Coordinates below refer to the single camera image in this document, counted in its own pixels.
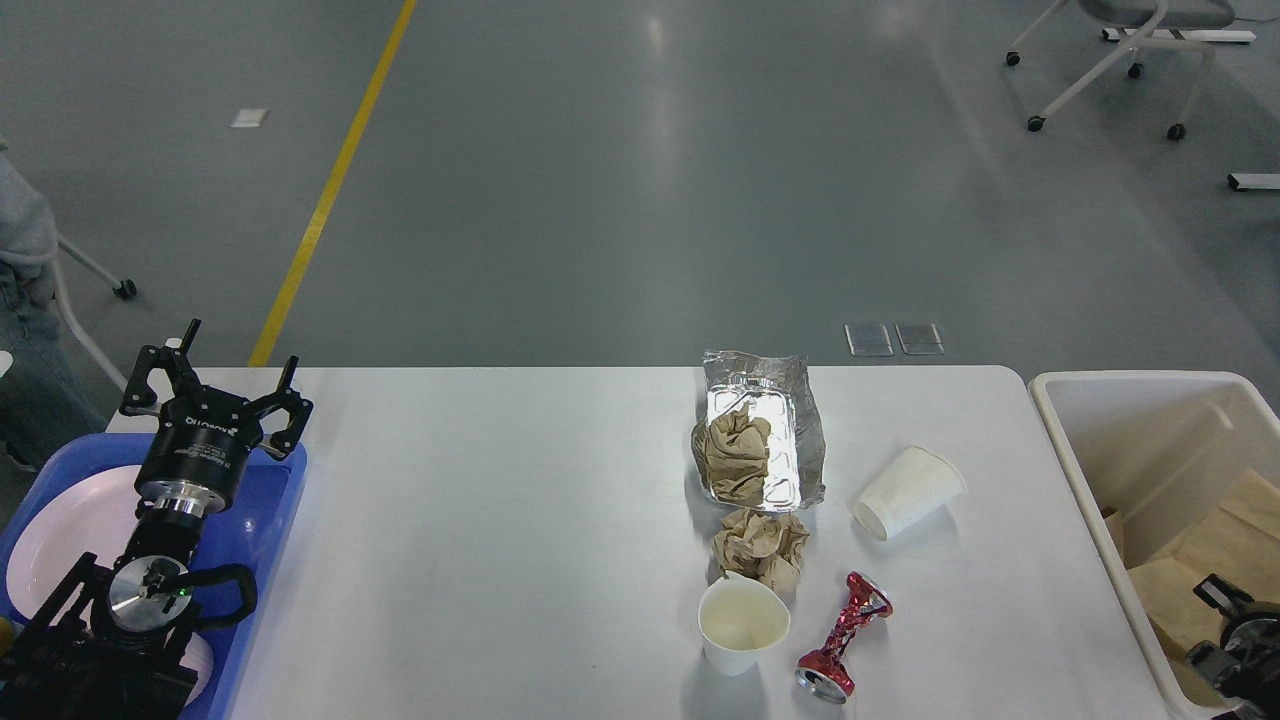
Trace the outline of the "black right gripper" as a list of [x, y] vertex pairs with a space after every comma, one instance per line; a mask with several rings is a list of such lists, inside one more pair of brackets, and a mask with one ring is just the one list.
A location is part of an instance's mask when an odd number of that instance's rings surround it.
[[[1254, 597], [1231, 582], [1208, 574], [1193, 594], [1221, 619], [1220, 647], [1201, 642], [1187, 653], [1187, 664], [1224, 697], [1239, 698], [1258, 714], [1279, 712], [1277, 605], [1256, 605]], [[1231, 660], [1226, 667], [1226, 655]]]

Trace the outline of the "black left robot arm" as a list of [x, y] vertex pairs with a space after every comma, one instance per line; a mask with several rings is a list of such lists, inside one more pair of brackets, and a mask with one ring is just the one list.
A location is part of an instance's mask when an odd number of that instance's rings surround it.
[[136, 527], [111, 565], [82, 553], [15, 637], [3, 656], [5, 719], [175, 719], [198, 680], [180, 662], [188, 643], [259, 605], [250, 566], [197, 569], [196, 553], [251, 454], [289, 457], [314, 406], [293, 386], [297, 356], [259, 398], [204, 383], [188, 359], [198, 328], [140, 350], [119, 410], [155, 416], [157, 430], [134, 479]]

